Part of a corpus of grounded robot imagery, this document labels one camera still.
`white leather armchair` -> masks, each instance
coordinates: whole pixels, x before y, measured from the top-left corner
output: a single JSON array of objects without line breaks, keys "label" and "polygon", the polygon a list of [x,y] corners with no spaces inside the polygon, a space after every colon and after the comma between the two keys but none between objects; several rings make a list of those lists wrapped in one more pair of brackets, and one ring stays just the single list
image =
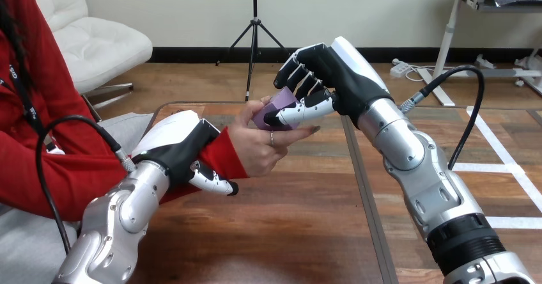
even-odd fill
[{"label": "white leather armchair", "polygon": [[152,43],[144,34],[117,22],[89,17],[86,0],[36,0],[64,56],[75,88],[101,121],[87,97],[133,84],[102,86],[148,61]]}]

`white robotic finger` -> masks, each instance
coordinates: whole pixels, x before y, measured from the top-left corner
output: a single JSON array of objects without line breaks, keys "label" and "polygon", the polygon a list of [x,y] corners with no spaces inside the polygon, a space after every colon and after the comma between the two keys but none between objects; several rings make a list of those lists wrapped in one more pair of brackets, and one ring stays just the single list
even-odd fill
[{"label": "white robotic finger", "polygon": [[224,180],[216,172],[199,161],[195,161],[190,168],[194,171],[194,177],[189,180],[189,183],[201,190],[226,194],[228,196],[234,196],[239,192],[239,187],[236,183]]},{"label": "white robotic finger", "polygon": [[304,97],[300,103],[292,103],[282,109],[270,111],[264,117],[264,122],[271,126],[289,125],[313,120],[333,113],[336,109],[337,96],[329,90],[322,90]]}]

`purple object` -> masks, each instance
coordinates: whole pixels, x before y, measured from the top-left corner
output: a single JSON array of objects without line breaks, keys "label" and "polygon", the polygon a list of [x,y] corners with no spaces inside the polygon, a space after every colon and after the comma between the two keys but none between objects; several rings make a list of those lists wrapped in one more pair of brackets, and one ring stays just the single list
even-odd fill
[{"label": "purple object", "polygon": [[282,125],[277,127],[271,127],[267,123],[263,121],[263,116],[265,116],[266,113],[277,110],[280,108],[284,108],[291,103],[296,102],[299,104],[299,101],[295,98],[294,94],[288,89],[288,87],[284,87],[279,93],[275,94],[271,100],[269,101],[269,104],[267,104],[261,111],[259,111],[253,118],[254,124],[259,129],[263,130],[292,130],[296,129],[299,126],[299,123],[294,123],[290,125]]}]

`long black hair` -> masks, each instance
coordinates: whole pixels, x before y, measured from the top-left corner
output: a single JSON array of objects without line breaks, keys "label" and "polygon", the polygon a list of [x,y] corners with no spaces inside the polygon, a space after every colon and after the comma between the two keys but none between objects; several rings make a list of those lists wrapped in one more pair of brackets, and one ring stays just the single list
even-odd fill
[{"label": "long black hair", "polygon": [[28,72],[25,61],[26,51],[23,46],[23,37],[21,35],[22,27],[17,24],[17,21],[10,14],[10,9],[6,0],[0,0],[0,31],[4,33],[13,50],[15,51],[15,59],[17,65],[13,65],[18,70],[19,78],[25,89],[30,92],[32,90],[32,81]]}]

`power strip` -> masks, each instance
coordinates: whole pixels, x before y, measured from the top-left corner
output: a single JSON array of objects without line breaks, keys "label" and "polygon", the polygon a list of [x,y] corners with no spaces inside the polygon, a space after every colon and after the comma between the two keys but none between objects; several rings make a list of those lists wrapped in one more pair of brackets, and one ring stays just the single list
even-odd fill
[{"label": "power strip", "polygon": [[395,67],[392,67],[390,70],[390,75],[393,77],[403,77],[410,71],[412,67],[408,63],[400,61]]}]

